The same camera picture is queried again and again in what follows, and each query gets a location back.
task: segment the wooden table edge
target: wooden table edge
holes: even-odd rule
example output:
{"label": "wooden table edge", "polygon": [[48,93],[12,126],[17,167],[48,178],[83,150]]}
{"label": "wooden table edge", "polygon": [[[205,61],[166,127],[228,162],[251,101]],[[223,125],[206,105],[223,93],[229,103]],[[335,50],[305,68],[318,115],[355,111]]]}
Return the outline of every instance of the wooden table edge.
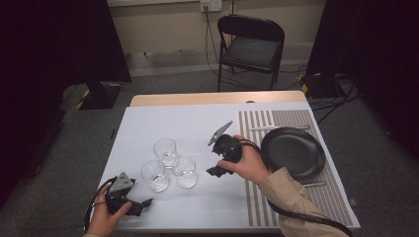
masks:
{"label": "wooden table edge", "polygon": [[307,102],[302,91],[221,92],[191,94],[137,95],[131,100],[131,107],[203,105],[234,103],[284,103]]}

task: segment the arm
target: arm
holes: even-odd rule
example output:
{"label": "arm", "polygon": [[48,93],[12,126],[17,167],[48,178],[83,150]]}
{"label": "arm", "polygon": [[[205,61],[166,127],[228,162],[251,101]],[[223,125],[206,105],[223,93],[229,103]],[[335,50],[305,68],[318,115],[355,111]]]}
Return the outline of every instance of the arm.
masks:
{"label": "arm", "polygon": [[[238,163],[220,160],[218,166],[237,173],[258,185],[261,192],[273,204],[292,212],[327,217],[309,200],[305,188],[293,180],[286,168],[270,174],[259,153],[250,146],[243,146]],[[346,236],[333,227],[281,216],[281,230],[286,236]]]}

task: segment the chair backrest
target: chair backrest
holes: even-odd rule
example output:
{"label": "chair backrest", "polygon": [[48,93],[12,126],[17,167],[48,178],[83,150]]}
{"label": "chair backrest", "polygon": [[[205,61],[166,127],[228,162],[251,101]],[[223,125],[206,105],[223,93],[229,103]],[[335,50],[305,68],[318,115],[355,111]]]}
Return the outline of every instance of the chair backrest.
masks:
{"label": "chair backrest", "polygon": [[275,22],[240,15],[223,16],[217,23],[218,31],[238,37],[284,42],[284,30]]}

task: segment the striped placemat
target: striped placemat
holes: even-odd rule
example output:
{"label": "striped placemat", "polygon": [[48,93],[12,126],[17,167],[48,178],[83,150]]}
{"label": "striped placemat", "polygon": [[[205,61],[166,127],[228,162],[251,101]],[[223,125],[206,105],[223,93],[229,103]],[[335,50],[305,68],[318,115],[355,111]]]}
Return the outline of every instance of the striped placemat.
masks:
{"label": "striped placemat", "polygon": [[[298,111],[241,111],[238,113],[240,132],[259,147],[262,138],[269,131],[250,131],[251,127],[263,125],[303,126],[310,125],[306,130],[318,140],[314,123],[308,110]],[[347,226],[353,226],[348,209],[333,176],[330,164],[326,165],[320,175],[308,182],[325,181],[326,186],[307,189],[311,201],[331,219]],[[249,226],[279,226],[279,215],[270,209],[266,198],[256,185],[245,181]]]}

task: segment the clear glass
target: clear glass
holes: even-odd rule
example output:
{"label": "clear glass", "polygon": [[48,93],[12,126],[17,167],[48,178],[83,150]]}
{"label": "clear glass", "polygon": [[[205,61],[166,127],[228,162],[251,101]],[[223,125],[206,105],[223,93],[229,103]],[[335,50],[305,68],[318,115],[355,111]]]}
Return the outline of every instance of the clear glass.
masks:
{"label": "clear glass", "polygon": [[190,188],[195,185],[198,179],[197,165],[192,157],[181,156],[172,168],[176,181],[183,188]]}
{"label": "clear glass", "polygon": [[141,169],[142,179],[156,192],[161,192],[169,186],[169,179],[165,176],[165,167],[161,161],[151,160]]}
{"label": "clear glass", "polygon": [[154,145],[154,153],[163,162],[166,169],[172,169],[173,164],[178,161],[179,155],[176,151],[176,142],[170,138],[157,141]]}

